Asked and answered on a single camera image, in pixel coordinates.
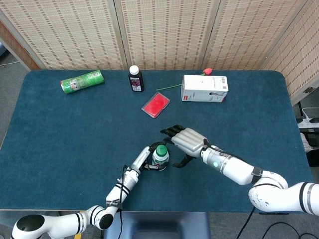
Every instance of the small bottle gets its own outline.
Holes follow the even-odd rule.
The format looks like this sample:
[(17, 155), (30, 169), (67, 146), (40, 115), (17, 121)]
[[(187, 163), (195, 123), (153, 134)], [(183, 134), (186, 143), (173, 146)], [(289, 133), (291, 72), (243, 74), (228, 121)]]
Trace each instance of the small bottle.
[(132, 91), (142, 92), (144, 90), (143, 76), (137, 66), (130, 67), (129, 79)]
[(163, 165), (164, 163), (168, 162), (168, 160), (169, 160), (169, 153), (166, 146), (162, 144), (157, 146), (156, 150), (153, 152), (152, 164)]

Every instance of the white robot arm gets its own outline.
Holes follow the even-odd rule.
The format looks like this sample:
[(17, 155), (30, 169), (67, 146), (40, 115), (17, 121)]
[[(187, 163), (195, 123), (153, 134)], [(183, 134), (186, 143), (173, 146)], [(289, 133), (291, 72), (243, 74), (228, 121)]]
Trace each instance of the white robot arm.
[(138, 182), (143, 170), (159, 171), (168, 163), (153, 166), (148, 163), (148, 157), (160, 144), (157, 142), (145, 147), (130, 168), (123, 174), (124, 180), (118, 179), (117, 184), (106, 197), (106, 209), (93, 206), (85, 212), (74, 213), (60, 217), (29, 215), (19, 219), (12, 231), (11, 239), (38, 239), (48, 233), (52, 239), (63, 239), (85, 231), (87, 225), (94, 225), (101, 230), (107, 229), (113, 222), (115, 213), (122, 209), (122, 203)]
[(175, 125), (163, 129), (172, 143), (186, 153), (181, 163), (184, 167), (190, 160), (201, 157), (203, 162), (218, 170), (239, 185), (253, 184), (248, 196), (251, 203), (261, 211), (301, 211), (319, 216), (319, 184), (301, 182), (288, 187), (286, 180), (277, 173), (254, 167), (236, 155), (210, 145), (207, 138), (198, 132)]

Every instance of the can label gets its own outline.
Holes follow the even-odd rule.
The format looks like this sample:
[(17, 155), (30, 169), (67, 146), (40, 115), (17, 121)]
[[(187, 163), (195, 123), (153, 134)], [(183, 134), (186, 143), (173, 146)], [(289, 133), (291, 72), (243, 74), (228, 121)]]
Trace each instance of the can label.
[(60, 85), (62, 90), (69, 94), (89, 86), (100, 84), (102, 82), (104, 82), (104, 78), (101, 74), (101, 71), (97, 70), (82, 76), (60, 81)]

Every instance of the table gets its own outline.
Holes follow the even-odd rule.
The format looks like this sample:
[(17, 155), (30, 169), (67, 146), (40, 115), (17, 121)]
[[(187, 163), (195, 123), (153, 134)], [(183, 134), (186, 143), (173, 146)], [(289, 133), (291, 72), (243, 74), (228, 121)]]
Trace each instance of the table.
[[(182, 102), (180, 88), (164, 90), (170, 104), (156, 118), (141, 107), (155, 89), (201, 71), (143, 71), (145, 91), (132, 92), (127, 71), (102, 71), (105, 83), (72, 94), (60, 80), (90, 71), (41, 70), (23, 82), (0, 150), (0, 208), (84, 210), (105, 197), (162, 128), (193, 128), (210, 143), (274, 171), (289, 185), (312, 181), (285, 79), (275, 71), (213, 71), (227, 76), (223, 103)], [(184, 155), (173, 146), (170, 162)], [(249, 212), (250, 185), (239, 186), (201, 160), (185, 168), (145, 171), (124, 203), (128, 211)]]

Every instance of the product box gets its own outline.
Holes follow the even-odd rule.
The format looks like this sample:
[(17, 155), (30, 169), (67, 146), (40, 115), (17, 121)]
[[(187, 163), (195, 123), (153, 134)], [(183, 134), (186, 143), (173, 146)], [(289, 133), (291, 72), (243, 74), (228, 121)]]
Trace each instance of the product box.
[(222, 102), (228, 92), (226, 76), (184, 75), (182, 101)]

